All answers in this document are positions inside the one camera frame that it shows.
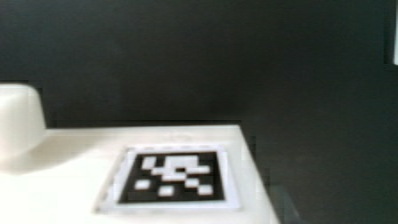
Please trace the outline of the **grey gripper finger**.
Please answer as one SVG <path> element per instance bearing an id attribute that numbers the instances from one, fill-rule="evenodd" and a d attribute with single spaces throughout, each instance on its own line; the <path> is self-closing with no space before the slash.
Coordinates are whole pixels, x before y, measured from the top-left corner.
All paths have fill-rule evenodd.
<path id="1" fill-rule="evenodd" d="M 37 146 L 45 134 L 37 90 L 23 84 L 0 84 L 0 160 L 11 159 Z"/>

